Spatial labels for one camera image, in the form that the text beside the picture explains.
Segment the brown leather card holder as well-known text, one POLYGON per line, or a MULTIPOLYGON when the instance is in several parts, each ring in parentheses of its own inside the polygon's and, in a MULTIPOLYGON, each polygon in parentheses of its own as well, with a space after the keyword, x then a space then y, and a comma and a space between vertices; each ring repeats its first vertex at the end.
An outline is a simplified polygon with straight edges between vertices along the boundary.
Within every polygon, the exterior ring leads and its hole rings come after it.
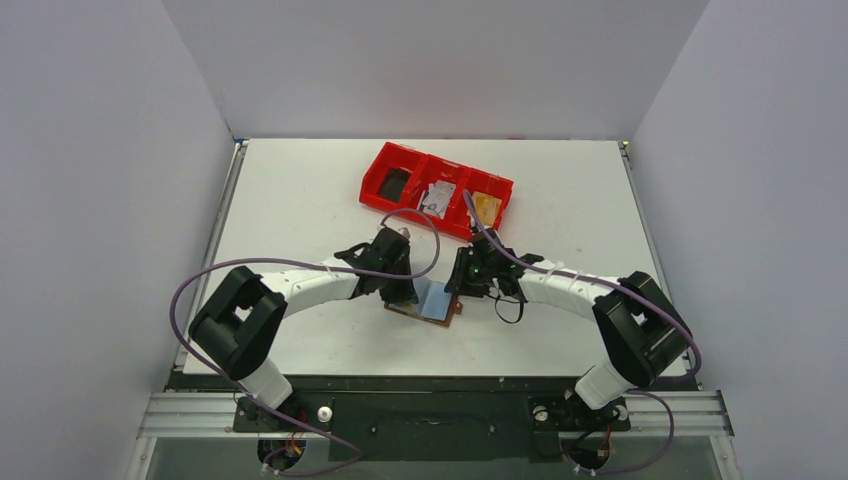
POLYGON ((418 299, 416 303, 385 303, 384 309, 444 328, 451 325, 455 316, 462 314, 463 305, 458 296, 446 292, 443 282, 419 277, 413 279, 412 284, 418 299))

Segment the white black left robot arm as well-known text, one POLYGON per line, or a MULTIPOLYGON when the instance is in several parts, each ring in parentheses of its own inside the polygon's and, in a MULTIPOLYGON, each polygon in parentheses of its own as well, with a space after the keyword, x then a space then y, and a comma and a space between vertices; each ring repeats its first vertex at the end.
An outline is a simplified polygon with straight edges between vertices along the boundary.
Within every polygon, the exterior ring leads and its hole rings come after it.
POLYGON ((269 358, 282 320, 332 301, 379 292, 384 301, 415 302, 409 239, 382 228, 370 242, 336 252, 316 270, 259 274, 240 266, 220 282, 189 326, 189 337, 225 375, 261 401, 272 429, 291 427, 298 402, 291 383, 269 358))

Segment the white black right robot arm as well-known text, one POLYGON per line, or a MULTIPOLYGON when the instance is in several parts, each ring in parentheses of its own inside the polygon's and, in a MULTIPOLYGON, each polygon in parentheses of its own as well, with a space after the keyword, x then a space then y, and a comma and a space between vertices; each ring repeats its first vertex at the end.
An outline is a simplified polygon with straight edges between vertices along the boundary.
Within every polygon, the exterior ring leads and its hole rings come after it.
POLYGON ((521 306, 548 305, 597 326, 606 357, 577 380, 563 402, 566 418, 578 427, 592 425, 625 392, 651 386, 695 349, 690 329, 649 274, 593 276, 541 255, 517 257, 487 229, 458 249, 445 290, 483 298, 493 289, 521 306))

